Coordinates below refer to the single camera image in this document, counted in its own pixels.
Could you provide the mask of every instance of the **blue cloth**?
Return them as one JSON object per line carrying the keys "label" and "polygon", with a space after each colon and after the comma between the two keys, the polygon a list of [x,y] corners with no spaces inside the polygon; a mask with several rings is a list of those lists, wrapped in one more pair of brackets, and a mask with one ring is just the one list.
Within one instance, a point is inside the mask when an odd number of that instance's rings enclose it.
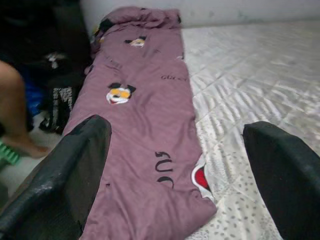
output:
{"label": "blue cloth", "polygon": [[26,67],[22,66],[18,71],[22,75],[25,84],[26,107],[33,117],[40,113],[38,106],[44,99],[44,93],[41,88],[34,84]]}

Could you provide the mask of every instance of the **black cloth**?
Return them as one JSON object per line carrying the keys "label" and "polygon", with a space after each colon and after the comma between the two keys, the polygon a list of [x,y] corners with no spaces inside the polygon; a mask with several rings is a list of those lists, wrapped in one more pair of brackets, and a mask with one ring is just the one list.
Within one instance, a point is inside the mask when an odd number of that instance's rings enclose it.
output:
{"label": "black cloth", "polygon": [[47,111],[40,129],[62,134],[85,77],[78,72],[51,79],[41,110]]}
{"label": "black cloth", "polygon": [[0,213],[0,240],[77,240],[95,200],[111,125],[92,116],[62,138]]}
{"label": "black cloth", "polygon": [[285,240],[320,239],[320,157],[268,122],[246,124],[243,139],[261,196]]}

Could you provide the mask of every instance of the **floor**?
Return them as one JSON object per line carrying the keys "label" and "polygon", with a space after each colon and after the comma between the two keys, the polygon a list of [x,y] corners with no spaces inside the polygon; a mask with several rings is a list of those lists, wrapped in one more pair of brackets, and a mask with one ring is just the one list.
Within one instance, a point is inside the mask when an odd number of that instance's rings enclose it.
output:
{"label": "floor", "polygon": [[[45,133],[38,128],[43,120],[41,114],[35,116],[33,120],[35,128],[30,133],[32,139],[39,145],[53,149],[60,141],[61,136],[54,133]],[[43,159],[44,157],[33,159],[24,156],[15,165],[2,165],[0,167],[0,182],[8,188],[9,197],[13,195],[25,178]]]}

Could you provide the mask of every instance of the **cartoon character print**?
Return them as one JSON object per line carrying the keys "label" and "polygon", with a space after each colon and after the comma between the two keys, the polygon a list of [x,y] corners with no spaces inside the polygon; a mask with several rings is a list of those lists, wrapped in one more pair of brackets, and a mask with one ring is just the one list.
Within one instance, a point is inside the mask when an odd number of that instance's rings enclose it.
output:
{"label": "cartoon character print", "polygon": [[200,190],[203,198],[209,198],[214,203],[216,202],[215,197],[210,189],[209,183],[207,181],[206,171],[207,164],[203,155],[200,156],[195,168],[191,173],[192,183]]}
{"label": "cartoon character print", "polygon": [[146,36],[140,36],[136,40],[125,40],[124,42],[136,48],[143,48],[145,45],[146,38]]}
{"label": "cartoon character print", "polygon": [[110,91],[106,95],[106,100],[111,105],[124,104],[129,101],[132,93],[136,90],[134,86],[127,85],[127,87],[121,87],[121,84],[114,82],[109,86]]}

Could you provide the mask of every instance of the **quilted mattress cover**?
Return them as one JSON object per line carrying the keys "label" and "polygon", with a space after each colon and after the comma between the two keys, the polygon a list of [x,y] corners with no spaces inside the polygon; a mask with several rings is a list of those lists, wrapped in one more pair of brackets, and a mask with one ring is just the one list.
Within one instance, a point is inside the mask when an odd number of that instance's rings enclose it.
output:
{"label": "quilted mattress cover", "polygon": [[188,240],[280,240],[245,151],[244,124],[271,122],[320,154],[320,22],[182,30],[218,211]]}

